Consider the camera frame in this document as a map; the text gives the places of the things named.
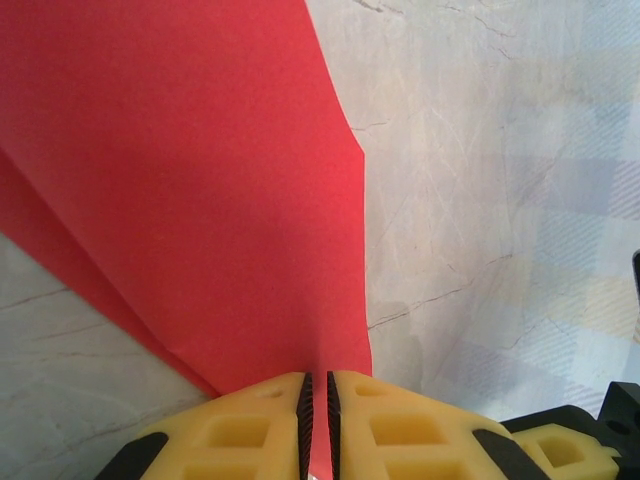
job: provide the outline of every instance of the white surface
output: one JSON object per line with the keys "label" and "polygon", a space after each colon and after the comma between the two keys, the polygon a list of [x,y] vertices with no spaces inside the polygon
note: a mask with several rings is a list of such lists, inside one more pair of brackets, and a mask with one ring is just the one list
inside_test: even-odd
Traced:
{"label": "white surface", "polygon": [[[497,419],[640,382],[640,2],[309,4],[367,154],[376,375]],[[92,478],[201,401],[6,240],[0,342],[0,478]]]}

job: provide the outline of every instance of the yellow plastic part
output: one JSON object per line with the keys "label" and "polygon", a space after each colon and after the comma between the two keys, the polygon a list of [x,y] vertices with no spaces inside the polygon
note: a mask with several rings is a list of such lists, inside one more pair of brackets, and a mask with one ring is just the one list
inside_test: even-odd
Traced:
{"label": "yellow plastic part", "polygon": [[615,480],[618,452],[593,437],[550,424],[513,434],[551,480]]}
{"label": "yellow plastic part", "polygon": [[150,426],[169,441],[142,480],[298,480],[296,406],[303,373],[289,373]]}
{"label": "yellow plastic part", "polygon": [[341,480],[506,480],[474,438],[499,423],[355,372],[334,372]]}

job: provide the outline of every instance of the red sheet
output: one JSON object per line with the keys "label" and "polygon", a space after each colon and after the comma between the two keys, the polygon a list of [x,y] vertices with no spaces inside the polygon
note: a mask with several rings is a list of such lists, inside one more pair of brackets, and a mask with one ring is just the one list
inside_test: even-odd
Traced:
{"label": "red sheet", "polygon": [[211,393],[370,373],[363,154],[302,0],[5,0],[0,32],[3,232]]}

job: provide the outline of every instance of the black rubber pad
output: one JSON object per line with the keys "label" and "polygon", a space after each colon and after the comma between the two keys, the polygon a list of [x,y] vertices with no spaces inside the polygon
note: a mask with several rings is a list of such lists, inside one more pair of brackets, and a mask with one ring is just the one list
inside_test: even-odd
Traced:
{"label": "black rubber pad", "polygon": [[333,480],[340,480],[340,396],[333,372],[327,373],[327,408],[329,412],[329,441]]}
{"label": "black rubber pad", "polygon": [[474,430],[473,436],[508,480],[550,480],[513,440],[489,430]]}
{"label": "black rubber pad", "polygon": [[127,443],[95,480],[140,480],[168,441],[166,433],[155,432]]}
{"label": "black rubber pad", "polygon": [[307,480],[309,462],[311,460],[311,435],[313,430],[313,379],[310,373],[306,373],[302,381],[296,415],[298,417],[300,480]]}

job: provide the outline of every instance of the gray marble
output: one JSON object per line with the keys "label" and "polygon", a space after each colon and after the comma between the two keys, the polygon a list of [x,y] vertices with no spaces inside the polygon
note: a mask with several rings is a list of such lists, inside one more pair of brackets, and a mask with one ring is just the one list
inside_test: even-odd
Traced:
{"label": "gray marble", "polygon": [[[497,419],[640,382],[640,2],[310,0],[367,157],[375,374]],[[0,239],[0,478],[202,395]]]}

